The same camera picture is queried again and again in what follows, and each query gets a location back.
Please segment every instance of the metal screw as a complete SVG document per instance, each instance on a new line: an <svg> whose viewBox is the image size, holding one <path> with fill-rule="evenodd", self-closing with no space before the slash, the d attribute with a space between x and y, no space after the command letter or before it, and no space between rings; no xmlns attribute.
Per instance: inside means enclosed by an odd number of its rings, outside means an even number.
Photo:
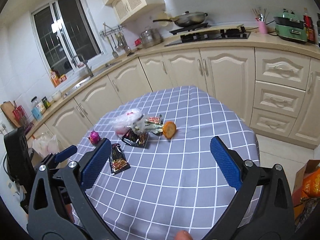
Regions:
<svg viewBox="0 0 320 240"><path fill-rule="evenodd" d="M253 166L253 162L250 161L250 160L246 160L246 161L244 161L244 165L248 166L248 167L252 167Z"/></svg>
<svg viewBox="0 0 320 240"><path fill-rule="evenodd" d="M47 166L41 165L41 166L39 167L39 171L44 171L46 168L47 168Z"/></svg>
<svg viewBox="0 0 320 240"><path fill-rule="evenodd" d="M280 164L276 164L276 170L281 171L282 170L282 166Z"/></svg>
<svg viewBox="0 0 320 240"><path fill-rule="evenodd" d="M74 168L74 167L77 166L77 162L75 162L75 161L69 162L68 166L69 166L70 168Z"/></svg>

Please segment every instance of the pink cup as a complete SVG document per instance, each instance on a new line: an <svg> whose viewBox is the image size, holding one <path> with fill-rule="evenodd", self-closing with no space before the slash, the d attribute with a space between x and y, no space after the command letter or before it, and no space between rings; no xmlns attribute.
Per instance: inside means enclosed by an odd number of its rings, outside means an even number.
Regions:
<svg viewBox="0 0 320 240"><path fill-rule="evenodd" d="M268 34L266 22L258 22L259 32L262 34Z"/></svg>

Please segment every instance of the stainless steel pot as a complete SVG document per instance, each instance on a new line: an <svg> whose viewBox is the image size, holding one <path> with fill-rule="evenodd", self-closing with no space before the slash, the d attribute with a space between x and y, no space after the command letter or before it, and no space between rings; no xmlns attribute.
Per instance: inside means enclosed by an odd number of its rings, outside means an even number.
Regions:
<svg viewBox="0 0 320 240"><path fill-rule="evenodd" d="M163 42L163 38L157 29L148 29L140 34L144 48L149 48Z"/></svg>
<svg viewBox="0 0 320 240"><path fill-rule="evenodd" d="M163 22L163 21L174 22L174 24L179 27L189 27L192 25L203 23L207 16L208 14L204 12L190 13L186 11L184 14L181 14L177 17L172 17L169 19L153 20L153 22Z"/></svg>

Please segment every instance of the tablecloth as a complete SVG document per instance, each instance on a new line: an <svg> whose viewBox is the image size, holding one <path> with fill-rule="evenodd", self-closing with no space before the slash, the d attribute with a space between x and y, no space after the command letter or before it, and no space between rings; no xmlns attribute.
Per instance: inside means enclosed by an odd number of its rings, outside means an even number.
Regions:
<svg viewBox="0 0 320 240"><path fill-rule="evenodd" d="M125 145L108 123L136 107L174 121L178 130L173 139L150 133L144 148ZM197 87L148 93L106 113L93 128L111 143L120 143L131 165L112 176L107 162L93 188L86 191L122 240L173 239L179 230L202 239L212 228L235 194L210 152L213 136L219 135L228 148L259 165L255 133L233 111ZM71 159L78 161L92 151L94 147L87 139L91 130ZM257 189L241 225L249 221L259 195Z"/></svg>

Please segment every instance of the white floor tile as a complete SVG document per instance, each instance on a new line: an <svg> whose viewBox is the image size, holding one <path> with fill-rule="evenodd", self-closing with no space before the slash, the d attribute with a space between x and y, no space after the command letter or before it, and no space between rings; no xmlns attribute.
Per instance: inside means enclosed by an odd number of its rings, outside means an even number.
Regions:
<svg viewBox="0 0 320 240"><path fill-rule="evenodd" d="M266 168L272 168L274 164L280 164L282 165L285 175L287 176L287 180L289 183L289 187L292 193L294 181L296 178L296 173L298 170L300 170L305 164L284 159L275 155L271 155L269 153L265 153L260 151L260 166L266 167Z"/></svg>
<svg viewBox="0 0 320 240"><path fill-rule="evenodd" d="M269 153L288 160L307 163L314 158L314 151L294 144L275 140L257 134L261 152Z"/></svg>

